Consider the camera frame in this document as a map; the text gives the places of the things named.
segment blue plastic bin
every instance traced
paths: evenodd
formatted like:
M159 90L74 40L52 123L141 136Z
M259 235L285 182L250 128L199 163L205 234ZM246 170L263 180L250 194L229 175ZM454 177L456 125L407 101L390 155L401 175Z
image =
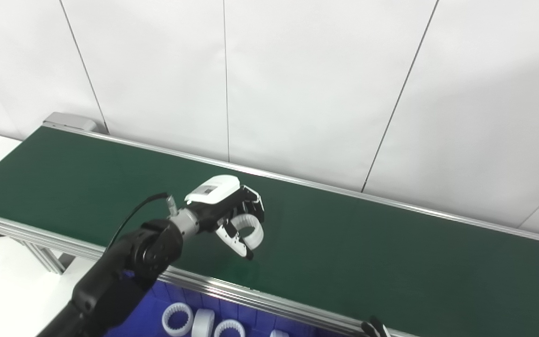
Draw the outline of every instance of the blue plastic bin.
M168 337L163 330L161 316L169 305L176 302L188 304L193 313L202 308L213 310L216 313L214 329L222 320L238 320L244 326L246 337L270 337L274 329L284 331L290 337L343 337L331 331L160 281L156 282L126 322L110 330L106 337ZM237 337L236 331L231 330L223 332L222 337Z

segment white plastic ring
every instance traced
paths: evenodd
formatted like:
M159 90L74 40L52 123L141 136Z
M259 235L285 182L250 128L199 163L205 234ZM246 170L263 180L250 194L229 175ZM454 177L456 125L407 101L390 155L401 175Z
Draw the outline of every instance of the white plastic ring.
M272 330L269 337L289 337L288 334L280 330Z
M222 333L222 331L226 329L234 329L238 331L238 335L240 335L240 337L244 337L244 327L242 326L242 324L240 324L239 321L236 321L236 320L222 321L216 327L216 331L213 333L213 337L220 337L220 334Z
M230 222L234 225L236 230L241 230L246 227L254 228L253 232L242 240L251 250L259 247L261 241L263 241L263 228L256 216L248 213L241 214L233 217Z
M216 313L213 312L213 310L197 310L195 320L193 322L193 331L190 333L191 337L211 337L215 317Z
M173 314L175 314L178 311L186 312L186 315L188 315L188 318L186 319L186 324L182 326L181 328L172 329L168 325L169 317ZM171 337L182 337L190 331L190 328L193 326L193 311L190 309L190 307L184 303L174 303L173 305L170 305L163 311L163 315L161 316L161 323L163 324L163 330L165 330L168 335L171 335Z

